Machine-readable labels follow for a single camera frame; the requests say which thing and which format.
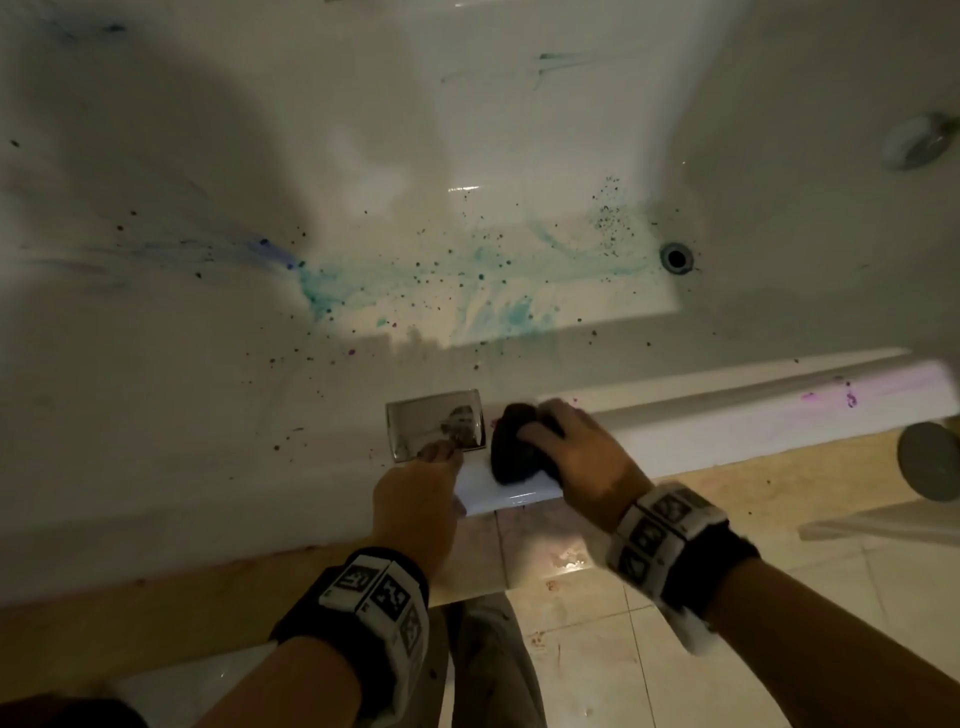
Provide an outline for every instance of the hand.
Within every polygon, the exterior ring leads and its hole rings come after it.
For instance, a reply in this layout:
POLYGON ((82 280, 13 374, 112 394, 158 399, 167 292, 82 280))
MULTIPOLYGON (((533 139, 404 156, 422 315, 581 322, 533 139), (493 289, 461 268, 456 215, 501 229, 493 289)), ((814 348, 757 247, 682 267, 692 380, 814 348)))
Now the hand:
POLYGON ((392 468, 373 489, 373 543, 414 560, 428 581, 440 571, 457 530, 453 484, 464 454, 443 440, 392 468))
POLYGON ((540 406, 564 430, 558 436, 540 423, 529 423, 516 436, 543 450, 560 469, 564 500, 580 515, 613 533, 630 504, 654 485, 610 433, 582 409, 563 400, 540 406))

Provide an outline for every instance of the black sponge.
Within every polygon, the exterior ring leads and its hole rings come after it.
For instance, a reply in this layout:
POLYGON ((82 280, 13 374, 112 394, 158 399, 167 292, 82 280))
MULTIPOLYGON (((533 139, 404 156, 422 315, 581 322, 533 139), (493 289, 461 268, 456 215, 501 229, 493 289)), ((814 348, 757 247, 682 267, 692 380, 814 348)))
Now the black sponge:
POLYGON ((493 430, 490 445, 490 465, 493 479, 500 485, 519 483, 544 471, 560 483, 560 470, 546 453, 516 438, 516 432, 527 423, 540 421, 561 437, 564 431, 550 415, 538 417, 537 409, 522 402, 510 404, 503 410, 493 430))

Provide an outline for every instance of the gray pants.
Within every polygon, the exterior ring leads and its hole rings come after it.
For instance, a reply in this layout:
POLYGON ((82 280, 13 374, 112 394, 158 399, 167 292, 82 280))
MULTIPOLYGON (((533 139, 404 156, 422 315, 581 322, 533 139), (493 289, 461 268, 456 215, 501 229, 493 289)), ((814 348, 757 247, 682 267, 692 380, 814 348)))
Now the gray pants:
POLYGON ((430 610, 430 645, 402 728, 435 728, 453 658, 452 728, 546 728, 540 685, 504 594, 430 610))

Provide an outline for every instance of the bathtub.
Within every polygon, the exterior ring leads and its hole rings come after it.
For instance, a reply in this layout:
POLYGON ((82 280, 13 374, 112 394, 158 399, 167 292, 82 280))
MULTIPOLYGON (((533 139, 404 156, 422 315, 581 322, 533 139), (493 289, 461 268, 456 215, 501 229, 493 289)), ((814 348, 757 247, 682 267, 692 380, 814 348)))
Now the bathtub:
MULTIPOLYGON (((395 400, 475 388, 489 424, 563 396, 651 476, 960 411, 960 150, 879 154, 960 110, 957 27, 927 0, 9 3, 0 600, 364 534, 395 400)), ((559 494, 485 458, 472 513, 559 494)))

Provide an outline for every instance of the drain hole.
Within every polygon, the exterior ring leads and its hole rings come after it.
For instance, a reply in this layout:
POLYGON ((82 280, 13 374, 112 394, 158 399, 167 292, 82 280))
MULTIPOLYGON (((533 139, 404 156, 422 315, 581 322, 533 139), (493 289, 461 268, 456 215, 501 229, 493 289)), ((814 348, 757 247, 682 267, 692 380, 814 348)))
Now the drain hole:
POLYGON ((660 248, 660 264, 674 276, 693 270, 693 252, 683 243, 667 243, 660 248))

